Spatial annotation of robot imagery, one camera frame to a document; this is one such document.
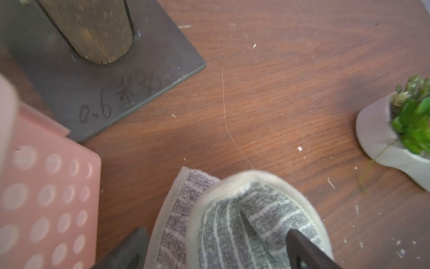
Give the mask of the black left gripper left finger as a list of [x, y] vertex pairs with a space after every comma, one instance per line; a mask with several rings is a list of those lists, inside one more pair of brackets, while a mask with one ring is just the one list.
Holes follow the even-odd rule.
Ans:
[[91, 269], [142, 269], [149, 241], [147, 229], [136, 228]]

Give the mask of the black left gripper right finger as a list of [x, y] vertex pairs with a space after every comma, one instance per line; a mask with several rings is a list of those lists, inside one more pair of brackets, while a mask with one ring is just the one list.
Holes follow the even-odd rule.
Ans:
[[287, 233], [286, 249], [292, 269], [342, 269], [297, 229]]

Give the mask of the grey striped dishcloth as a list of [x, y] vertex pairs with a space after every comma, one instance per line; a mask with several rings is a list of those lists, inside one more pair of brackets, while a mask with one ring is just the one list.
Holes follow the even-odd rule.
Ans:
[[333, 258], [316, 209], [285, 180], [260, 170], [220, 180], [183, 167], [161, 207], [144, 267], [288, 269], [290, 230]]

